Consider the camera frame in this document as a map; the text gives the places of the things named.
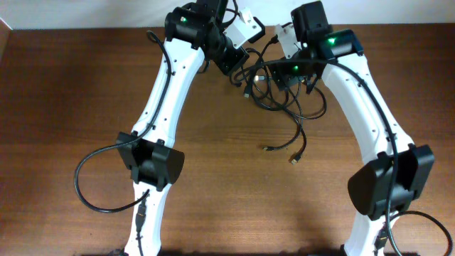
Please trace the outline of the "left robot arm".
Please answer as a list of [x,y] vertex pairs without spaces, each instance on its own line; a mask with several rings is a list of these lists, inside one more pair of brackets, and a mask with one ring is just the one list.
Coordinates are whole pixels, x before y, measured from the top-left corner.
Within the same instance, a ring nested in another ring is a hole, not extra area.
[[165,19],[161,66],[148,102],[128,134],[120,133],[120,156],[131,172],[134,216],[122,255],[157,255],[166,197],[183,170],[185,155],[175,150],[176,128],[189,88],[205,61],[231,75],[248,59],[242,47],[264,33],[249,8],[223,20],[226,1],[195,1]]

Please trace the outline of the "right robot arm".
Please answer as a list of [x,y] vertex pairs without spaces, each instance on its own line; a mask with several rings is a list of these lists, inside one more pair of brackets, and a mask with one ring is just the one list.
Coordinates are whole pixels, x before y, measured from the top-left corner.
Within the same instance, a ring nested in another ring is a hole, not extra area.
[[383,255],[395,244],[392,227],[410,213],[434,164],[429,146],[416,146],[397,123],[370,70],[360,41],[350,29],[334,31],[321,1],[291,12],[291,23],[276,28],[284,58],[270,71],[280,90],[302,82],[308,92],[322,80],[333,93],[360,148],[363,167],[348,180],[356,209],[341,255]]

